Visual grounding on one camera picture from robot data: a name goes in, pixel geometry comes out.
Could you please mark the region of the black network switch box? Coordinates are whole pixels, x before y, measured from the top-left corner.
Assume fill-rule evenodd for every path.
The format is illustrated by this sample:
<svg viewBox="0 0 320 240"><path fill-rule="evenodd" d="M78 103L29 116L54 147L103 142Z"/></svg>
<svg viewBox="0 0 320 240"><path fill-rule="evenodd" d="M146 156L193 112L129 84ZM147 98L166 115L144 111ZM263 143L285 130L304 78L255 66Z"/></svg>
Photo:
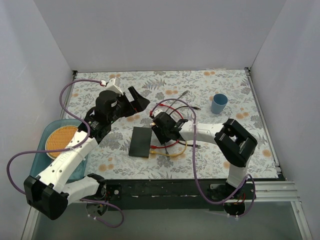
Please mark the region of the black network switch box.
<svg viewBox="0 0 320 240"><path fill-rule="evenodd" d="M151 128L135 126L132 131L128 155L131 157L148 158L151 138Z"/></svg>

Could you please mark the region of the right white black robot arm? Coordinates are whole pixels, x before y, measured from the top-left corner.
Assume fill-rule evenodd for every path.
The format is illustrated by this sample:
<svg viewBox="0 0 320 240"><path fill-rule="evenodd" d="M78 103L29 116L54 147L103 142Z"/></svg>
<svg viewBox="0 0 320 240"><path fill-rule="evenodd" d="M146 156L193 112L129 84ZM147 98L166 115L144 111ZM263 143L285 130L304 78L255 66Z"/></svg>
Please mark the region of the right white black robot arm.
<svg viewBox="0 0 320 240"><path fill-rule="evenodd" d="M175 121L171 115L155 110L150 114L151 127L161 144L173 141L198 141L215 144L229 162L226 192L237 199L245 192L241 183L249 162L258 145L257 140L238 121L229 118L225 123L194 123L191 120Z"/></svg>

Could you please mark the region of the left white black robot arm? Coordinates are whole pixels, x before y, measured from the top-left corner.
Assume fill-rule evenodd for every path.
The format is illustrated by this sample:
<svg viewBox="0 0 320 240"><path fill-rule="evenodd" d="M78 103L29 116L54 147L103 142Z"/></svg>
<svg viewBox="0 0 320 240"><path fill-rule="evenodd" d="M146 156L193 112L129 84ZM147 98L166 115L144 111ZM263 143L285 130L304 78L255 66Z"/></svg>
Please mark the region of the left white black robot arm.
<svg viewBox="0 0 320 240"><path fill-rule="evenodd" d="M78 126L69 150L59 156L36 177L28 176L24 181L27 203L51 220L59 218L67 206L89 197L95 200L106 198L106 180L90 173L81 180L68 183L68 179L85 157L96 148L111 131L112 124L123 117L130 117L144 111L150 104L134 87L129 87L133 100L125 93L113 90L102 91L95 100L95 106L85 115Z"/></svg>

